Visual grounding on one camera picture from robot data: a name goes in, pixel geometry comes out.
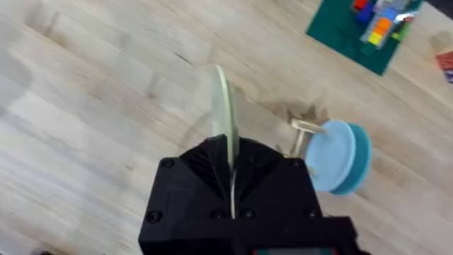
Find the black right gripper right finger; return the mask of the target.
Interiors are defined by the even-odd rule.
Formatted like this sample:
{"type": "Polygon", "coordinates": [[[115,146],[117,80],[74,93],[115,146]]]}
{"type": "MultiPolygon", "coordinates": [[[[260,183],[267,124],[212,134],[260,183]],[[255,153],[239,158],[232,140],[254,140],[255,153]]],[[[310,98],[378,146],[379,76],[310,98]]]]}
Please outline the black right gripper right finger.
{"type": "Polygon", "coordinates": [[[306,164],[248,138],[236,160],[236,222],[298,222],[323,217],[306,164]]]}

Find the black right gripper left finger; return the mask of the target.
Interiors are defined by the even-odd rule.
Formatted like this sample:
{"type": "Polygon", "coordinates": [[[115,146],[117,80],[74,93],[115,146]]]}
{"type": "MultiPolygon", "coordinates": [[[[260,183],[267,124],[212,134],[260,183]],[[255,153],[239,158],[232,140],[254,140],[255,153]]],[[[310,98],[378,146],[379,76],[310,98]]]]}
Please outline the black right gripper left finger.
{"type": "Polygon", "coordinates": [[[141,248],[229,248],[227,136],[209,137],[159,162],[142,226],[141,248]]]}

